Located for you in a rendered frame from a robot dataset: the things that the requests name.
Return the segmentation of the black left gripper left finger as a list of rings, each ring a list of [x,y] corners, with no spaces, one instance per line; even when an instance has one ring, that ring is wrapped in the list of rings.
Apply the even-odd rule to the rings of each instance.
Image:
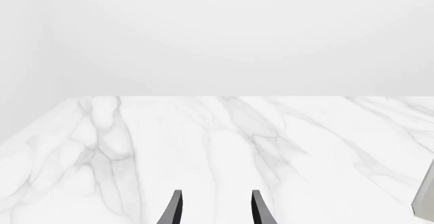
[[[180,224],[182,217],[182,191],[177,189],[157,224]]]

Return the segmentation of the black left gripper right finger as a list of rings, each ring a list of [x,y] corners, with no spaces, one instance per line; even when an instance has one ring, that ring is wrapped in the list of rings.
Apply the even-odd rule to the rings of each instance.
[[[252,191],[251,209],[254,224],[277,224],[259,190]]]

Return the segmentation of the grey book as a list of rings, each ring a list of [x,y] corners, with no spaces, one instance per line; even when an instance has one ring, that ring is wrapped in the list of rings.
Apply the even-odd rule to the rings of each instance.
[[[415,217],[434,223],[434,158],[411,203]]]

